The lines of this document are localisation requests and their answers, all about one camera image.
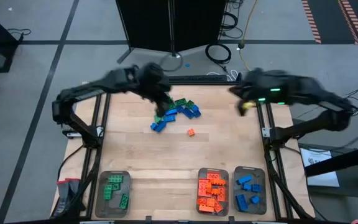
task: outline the lego brick pile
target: lego brick pile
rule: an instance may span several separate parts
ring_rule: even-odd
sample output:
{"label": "lego brick pile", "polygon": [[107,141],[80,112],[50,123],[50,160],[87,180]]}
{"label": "lego brick pile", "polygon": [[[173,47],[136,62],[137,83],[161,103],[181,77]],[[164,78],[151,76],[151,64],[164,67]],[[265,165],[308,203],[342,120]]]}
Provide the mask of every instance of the lego brick pile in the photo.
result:
{"label": "lego brick pile", "polygon": [[[201,116],[198,106],[196,106],[191,100],[186,102],[186,99],[183,98],[174,101],[172,98],[170,98],[169,110],[162,118],[154,115],[154,123],[150,126],[151,129],[160,133],[166,127],[168,122],[175,121],[175,116],[178,113],[183,113],[189,119],[198,118]],[[188,134],[193,136],[195,134],[194,130],[190,129]]]}
{"label": "lego brick pile", "polygon": [[[122,175],[112,175],[108,179],[108,184],[104,186],[104,199],[111,200],[113,192],[121,189]],[[126,194],[121,195],[119,208],[126,209],[128,206],[129,196]]]}
{"label": "lego brick pile", "polygon": [[200,212],[217,214],[223,210],[220,202],[225,202],[226,181],[219,172],[207,172],[206,179],[198,179],[197,204]]}
{"label": "lego brick pile", "polygon": [[[236,180],[236,183],[238,185],[242,185],[242,189],[244,191],[251,191],[251,192],[256,192],[256,193],[260,193],[261,191],[261,187],[259,184],[247,184],[248,182],[250,182],[252,180],[252,176],[251,175],[247,175],[245,177],[241,177],[240,179]],[[258,195],[255,195],[255,196],[252,196],[249,201],[252,203],[252,204],[255,204],[257,205],[259,203],[259,196]],[[236,195],[236,201],[237,201],[237,205],[239,207],[239,211],[240,212],[246,212],[248,210],[248,203],[247,203],[247,200],[246,200],[246,196],[245,196],[245,192],[244,194],[239,194],[239,195]]]}

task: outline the wooden table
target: wooden table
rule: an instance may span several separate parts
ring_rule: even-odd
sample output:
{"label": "wooden table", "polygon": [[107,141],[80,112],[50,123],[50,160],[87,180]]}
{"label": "wooden table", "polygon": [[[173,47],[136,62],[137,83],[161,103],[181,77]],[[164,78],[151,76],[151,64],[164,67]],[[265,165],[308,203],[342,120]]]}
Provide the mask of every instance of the wooden table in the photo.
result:
{"label": "wooden table", "polygon": [[[275,220],[271,191],[266,180],[267,212],[250,215],[234,210],[233,196],[229,193],[229,214],[226,217],[202,215],[196,211],[197,177],[202,167],[225,169],[232,173],[237,166],[258,167],[265,171],[264,150],[256,109],[240,117],[234,109],[238,100],[227,86],[174,86],[173,99],[186,98],[194,101],[202,113],[198,119],[177,115],[174,123],[168,123],[160,133],[150,129],[155,105],[133,93],[113,95],[105,131],[99,174],[106,170],[126,170],[132,177],[129,212],[123,220]],[[81,102],[76,114],[90,124],[94,99]],[[290,110],[285,105],[272,105],[276,126],[292,125]],[[187,130],[195,135],[189,137]],[[66,156],[82,144],[80,139],[69,140]],[[287,146],[298,150],[295,140]],[[85,150],[73,156],[63,167],[60,179],[80,178]],[[282,159],[288,189],[300,205],[314,216],[308,198],[305,173],[299,154],[282,149]],[[277,188],[282,216],[285,207],[282,193]],[[88,201],[88,192],[84,195]],[[100,219],[93,213],[93,219]]]}

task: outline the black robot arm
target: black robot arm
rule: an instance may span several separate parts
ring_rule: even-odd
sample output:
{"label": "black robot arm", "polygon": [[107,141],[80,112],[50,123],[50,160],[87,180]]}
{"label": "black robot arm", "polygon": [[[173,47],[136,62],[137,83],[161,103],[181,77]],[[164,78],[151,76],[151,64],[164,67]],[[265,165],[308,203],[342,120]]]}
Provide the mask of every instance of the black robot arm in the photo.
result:
{"label": "black robot arm", "polygon": [[78,131],[86,147],[97,147],[100,142],[96,127],[88,126],[74,113],[75,103],[103,93],[131,91],[155,102],[156,113],[163,116],[169,106],[169,97],[165,92],[170,90],[168,77],[156,63],[148,63],[142,68],[134,65],[111,70],[100,80],[62,90],[52,103],[53,120],[57,124],[66,124]]}

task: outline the white paper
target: white paper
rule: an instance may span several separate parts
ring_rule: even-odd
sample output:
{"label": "white paper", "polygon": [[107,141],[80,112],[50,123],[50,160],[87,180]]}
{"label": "white paper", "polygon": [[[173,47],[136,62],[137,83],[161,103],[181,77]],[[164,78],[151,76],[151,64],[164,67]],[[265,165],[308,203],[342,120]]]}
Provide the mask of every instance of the white paper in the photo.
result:
{"label": "white paper", "polygon": [[[313,152],[301,148],[302,159],[303,159],[303,163],[305,164],[305,167],[332,158],[331,152],[329,151],[324,151],[320,149],[312,149],[312,150],[319,151],[321,153]],[[336,172],[333,171],[326,174],[317,175],[314,177],[308,177],[308,185],[339,187],[339,182],[338,182],[338,177],[336,176]]]}

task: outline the orange lego brick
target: orange lego brick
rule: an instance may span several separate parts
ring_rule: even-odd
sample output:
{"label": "orange lego brick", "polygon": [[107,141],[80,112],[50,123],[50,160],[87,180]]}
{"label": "orange lego brick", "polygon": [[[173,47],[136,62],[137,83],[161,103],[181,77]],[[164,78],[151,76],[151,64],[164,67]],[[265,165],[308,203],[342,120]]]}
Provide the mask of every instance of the orange lego brick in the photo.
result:
{"label": "orange lego brick", "polygon": [[189,134],[189,136],[195,135],[194,129],[193,129],[193,128],[190,128],[190,129],[187,131],[187,134]]}
{"label": "orange lego brick", "polygon": [[214,212],[214,207],[208,207],[208,206],[205,206],[205,205],[200,205],[198,210],[200,210],[202,212]]}
{"label": "orange lego brick", "polygon": [[198,197],[197,199],[197,205],[206,205],[207,198]]}
{"label": "orange lego brick", "polygon": [[226,181],[222,179],[211,179],[213,185],[225,185]]}
{"label": "orange lego brick", "polygon": [[198,181],[198,196],[207,196],[206,195],[206,183],[202,180]]}
{"label": "orange lego brick", "polygon": [[224,202],[226,200],[224,187],[218,187],[218,202]]}
{"label": "orange lego brick", "polygon": [[221,178],[221,174],[219,172],[207,172],[206,173],[206,178],[207,179],[220,179]]}
{"label": "orange lego brick", "polygon": [[213,195],[219,195],[219,189],[212,189],[211,193]]}
{"label": "orange lego brick", "polygon": [[223,210],[222,205],[215,199],[214,199],[214,209],[215,212],[220,212],[221,210]]}
{"label": "orange lego brick", "polygon": [[208,199],[206,200],[206,206],[208,206],[208,207],[213,207],[213,206],[215,206],[215,198],[208,198]]}

